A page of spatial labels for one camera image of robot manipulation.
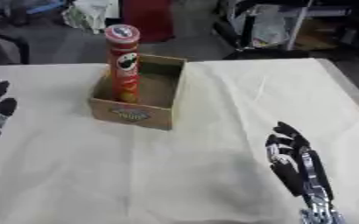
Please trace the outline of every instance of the white tablecloth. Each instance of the white tablecloth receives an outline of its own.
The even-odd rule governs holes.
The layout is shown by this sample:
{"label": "white tablecloth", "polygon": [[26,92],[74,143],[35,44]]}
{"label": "white tablecloth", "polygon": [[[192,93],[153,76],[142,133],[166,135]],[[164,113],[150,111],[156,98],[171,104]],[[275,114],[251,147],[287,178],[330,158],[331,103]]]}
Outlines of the white tablecloth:
{"label": "white tablecloth", "polygon": [[277,121],[320,153],[359,224],[359,107],[314,59],[188,63],[172,131],[94,120],[105,65],[0,66],[18,98],[0,138],[1,224],[299,223],[264,141]]}

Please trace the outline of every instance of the pringles can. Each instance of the pringles can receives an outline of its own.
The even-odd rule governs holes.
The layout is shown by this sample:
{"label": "pringles can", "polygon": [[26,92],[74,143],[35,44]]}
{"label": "pringles can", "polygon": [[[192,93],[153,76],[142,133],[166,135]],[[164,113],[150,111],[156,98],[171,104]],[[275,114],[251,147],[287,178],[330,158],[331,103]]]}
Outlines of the pringles can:
{"label": "pringles can", "polygon": [[131,25],[114,24],[105,31],[109,47],[110,72],[114,99],[137,102],[138,54],[140,31]]}

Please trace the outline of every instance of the open box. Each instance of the open box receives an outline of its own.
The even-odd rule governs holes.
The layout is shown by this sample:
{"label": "open box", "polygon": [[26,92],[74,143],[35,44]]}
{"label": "open box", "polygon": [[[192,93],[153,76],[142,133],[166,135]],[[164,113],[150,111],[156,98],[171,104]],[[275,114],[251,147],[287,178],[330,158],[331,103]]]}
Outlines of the open box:
{"label": "open box", "polygon": [[175,98],[185,63],[184,59],[141,54],[137,104],[113,100],[112,77],[107,71],[88,100],[94,118],[171,130]]}

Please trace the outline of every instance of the box label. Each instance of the box label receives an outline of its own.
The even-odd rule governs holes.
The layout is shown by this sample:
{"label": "box label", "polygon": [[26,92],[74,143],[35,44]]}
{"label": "box label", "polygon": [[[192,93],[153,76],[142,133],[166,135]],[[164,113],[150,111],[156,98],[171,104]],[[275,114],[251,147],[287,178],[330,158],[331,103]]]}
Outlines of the box label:
{"label": "box label", "polygon": [[112,113],[117,114],[119,117],[127,122],[140,122],[150,118],[146,111],[136,108],[112,108],[109,110]]}

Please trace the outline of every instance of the can lid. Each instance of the can lid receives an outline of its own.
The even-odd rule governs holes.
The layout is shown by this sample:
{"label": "can lid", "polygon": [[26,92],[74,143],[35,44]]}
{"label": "can lid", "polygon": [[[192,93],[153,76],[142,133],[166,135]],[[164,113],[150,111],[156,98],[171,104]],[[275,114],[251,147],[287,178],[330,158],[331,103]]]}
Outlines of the can lid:
{"label": "can lid", "polygon": [[106,39],[118,44],[132,44],[140,40],[140,31],[128,24],[113,24],[105,30]]}

